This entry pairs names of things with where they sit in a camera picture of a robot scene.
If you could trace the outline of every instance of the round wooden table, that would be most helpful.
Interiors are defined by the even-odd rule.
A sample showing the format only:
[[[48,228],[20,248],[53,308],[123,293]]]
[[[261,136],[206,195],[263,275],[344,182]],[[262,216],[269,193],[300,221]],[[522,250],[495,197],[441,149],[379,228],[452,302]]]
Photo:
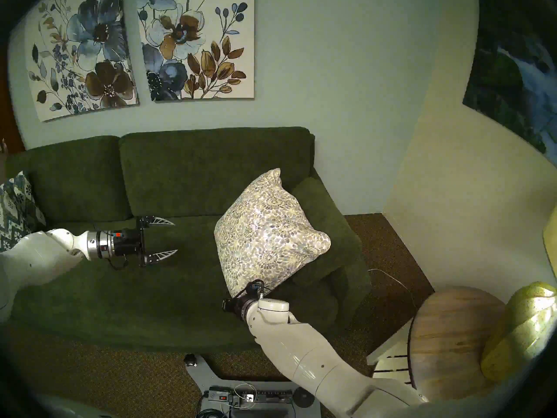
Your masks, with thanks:
[[[408,337],[413,386],[430,401],[487,393],[493,382],[480,369],[484,345],[505,305],[475,288],[451,288],[420,307]]]

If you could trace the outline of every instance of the yellow lamp shade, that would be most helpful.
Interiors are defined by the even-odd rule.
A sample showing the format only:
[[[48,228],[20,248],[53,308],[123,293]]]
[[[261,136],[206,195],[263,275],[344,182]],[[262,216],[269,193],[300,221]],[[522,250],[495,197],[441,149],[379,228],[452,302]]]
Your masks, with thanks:
[[[544,349],[555,322],[557,289],[536,281],[516,291],[483,350],[483,375],[502,381],[520,370]]]

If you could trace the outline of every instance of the patterned throw pillow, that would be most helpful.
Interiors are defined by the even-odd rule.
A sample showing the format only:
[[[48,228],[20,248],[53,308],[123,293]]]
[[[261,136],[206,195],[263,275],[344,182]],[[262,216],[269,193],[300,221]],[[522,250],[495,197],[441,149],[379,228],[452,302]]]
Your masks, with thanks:
[[[230,294],[262,279],[274,289],[331,247],[313,229],[297,199],[282,188],[280,169],[255,179],[215,227],[215,241]]]
[[[23,172],[0,185],[0,253],[43,226],[45,217],[35,205],[31,184]]]
[[[27,227],[31,232],[43,230],[46,226],[45,216],[35,204],[31,183],[21,171],[15,178],[11,178],[8,182],[2,184],[0,188],[8,193],[17,204],[20,212],[23,213],[24,220],[27,222]]]
[[[31,233],[23,212],[0,185],[0,253],[14,247],[24,236]]]

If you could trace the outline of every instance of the lamp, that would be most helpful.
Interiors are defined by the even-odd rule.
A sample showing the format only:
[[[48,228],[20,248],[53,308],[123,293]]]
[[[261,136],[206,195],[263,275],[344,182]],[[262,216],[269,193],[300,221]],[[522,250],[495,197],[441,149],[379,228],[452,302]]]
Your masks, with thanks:
[[[545,226],[544,245],[555,275],[557,208]],[[516,291],[483,349],[483,375],[502,381],[523,368],[545,348],[556,323],[557,289],[536,281]]]

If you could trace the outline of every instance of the couch backrest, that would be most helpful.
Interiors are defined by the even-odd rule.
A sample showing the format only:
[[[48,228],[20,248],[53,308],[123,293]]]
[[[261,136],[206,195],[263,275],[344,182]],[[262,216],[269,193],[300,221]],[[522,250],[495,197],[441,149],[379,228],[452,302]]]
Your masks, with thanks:
[[[29,177],[47,223],[131,217],[116,136],[71,140],[11,154],[6,175]]]
[[[281,168],[292,189],[313,166],[314,136],[301,127],[150,131],[120,139],[134,216],[221,215],[262,173]]]

